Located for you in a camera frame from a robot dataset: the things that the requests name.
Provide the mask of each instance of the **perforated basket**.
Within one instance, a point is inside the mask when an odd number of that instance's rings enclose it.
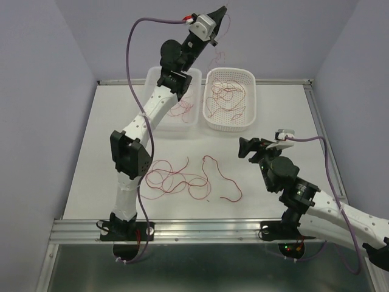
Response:
[[[237,68],[211,70],[205,83],[202,113],[214,130],[247,129],[256,118],[254,75]]]
[[[145,86],[143,89],[143,100],[148,100],[152,95],[157,81],[160,77],[161,67],[152,67],[147,73]],[[187,93],[182,97],[181,102],[191,108],[183,113],[180,105],[174,106],[169,113],[160,121],[158,130],[189,130],[190,126],[196,124],[199,120],[200,100],[201,100],[201,71],[191,68],[188,75],[192,76],[192,81]]]

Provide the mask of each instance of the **white table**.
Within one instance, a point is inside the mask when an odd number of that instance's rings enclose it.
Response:
[[[135,86],[141,95],[143,86]],[[242,219],[280,218],[285,207],[278,201],[280,194],[269,193],[263,183],[259,166],[238,159],[240,136],[274,139],[279,128],[295,130],[295,137],[317,135],[312,114],[302,85],[257,85],[257,119],[241,133],[225,133],[210,129],[202,115],[199,123],[188,132],[155,131],[155,159],[166,159],[173,166],[184,166],[201,174],[204,155],[219,161],[222,173],[234,179],[243,191],[237,203],[220,199],[221,195],[237,198],[231,183],[217,175],[214,163],[207,161],[212,193],[208,200],[197,201],[187,192],[164,195],[158,200],[143,199],[150,219]],[[69,199],[63,219],[107,219],[115,203],[117,172],[111,158],[109,137],[121,131],[139,110],[127,86],[98,86],[78,158]],[[331,193],[325,176],[324,155],[320,143],[297,143],[283,155],[299,166],[299,176]],[[142,184],[141,192],[148,197],[161,194]],[[144,218],[140,207],[138,218]]]

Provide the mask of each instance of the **gray wall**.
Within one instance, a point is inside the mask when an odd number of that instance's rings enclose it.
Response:
[[[389,1],[361,0],[314,83],[350,203],[384,218],[389,218],[388,15]]]
[[[133,22],[150,16],[181,19],[228,3],[231,26],[218,50],[225,65],[257,78],[313,78],[351,16],[357,0],[56,0],[92,72],[99,80],[126,78],[126,38]],[[225,20],[223,32],[228,21]],[[183,41],[187,28],[142,23],[134,34],[131,71],[145,78],[159,64],[161,44]],[[208,47],[195,67],[207,72]]]
[[[53,0],[2,1],[0,40],[0,291],[33,291],[96,84]]]

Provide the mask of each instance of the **robotic arm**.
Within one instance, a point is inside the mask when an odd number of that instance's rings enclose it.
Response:
[[[299,178],[300,169],[289,158],[280,156],[283,149],[293,146],[287,137],[294,138],[294,132],[278,130],[276,142],[258,138],[239,140],[239,158],[255,152],[249,162],[259,164],[267,191],[282,191],[279,200],[287,207],[280,221],[261,223],[260,237],[265,241],[316,237],[354,249],[335,199]],[[361,253],[374,265],[389,271],[389,221],[343,203],[341,209],[353,227]]]
[[[160,50],[160,79],[144,106],[145,113],[139,113],[120,133],[114,131],[111,134],[118,187],[114,210],[109,221],[104,221],[101,227],[107,234],[102,233],[100,240],[134,240],[137,188],[152,163],[146,151],[150,137],[145,119],[148,119],[151,131],[154,131],[166,113],[187,92],[191,76],[184,72],[190,69],[208,43],[217,45],[215,38],[226,11],[227,8],[223,6],[207,15],[192,14],[187,19],[190,26],[185,41],[182,44],[175,40],[163,43]]]

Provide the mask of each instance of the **plastic basket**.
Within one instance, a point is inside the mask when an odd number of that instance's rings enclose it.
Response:
[[[210,128],[239,132],[256,118],[255,77],[247,70],[216,68],[207,74],[202,113]]]
[[[152,67],[147,73],[145,87],[143,89],[143,100],[148,100],[152,95],[157,81],[160,77],[161,67]],[[201,99],[201,71],[199,69],[189,69],[188,75],[192,76],[192,81],[187,93],[182,97],[180,103],[183,103],[190,109],[185,109],[176,105],[160,121],[158,130],[189,130],[190,126],[196,124],[199,120],[199,107]]]

